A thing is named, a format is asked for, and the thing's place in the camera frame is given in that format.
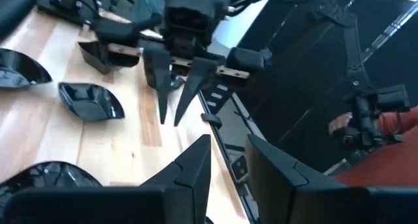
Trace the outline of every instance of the red cloth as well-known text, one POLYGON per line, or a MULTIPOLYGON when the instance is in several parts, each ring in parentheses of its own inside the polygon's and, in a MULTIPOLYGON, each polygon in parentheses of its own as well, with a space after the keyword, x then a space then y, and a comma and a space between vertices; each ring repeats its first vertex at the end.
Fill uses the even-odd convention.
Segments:
MULTIPOLYGON (((418 108, 400 115, 400 134, 404 142, 385 146, 369 155, 358 165, 335 178, 350 186, 418 186, 418 108)), ((395 132, 395 113, 380 117, 383 132, 395 132)))

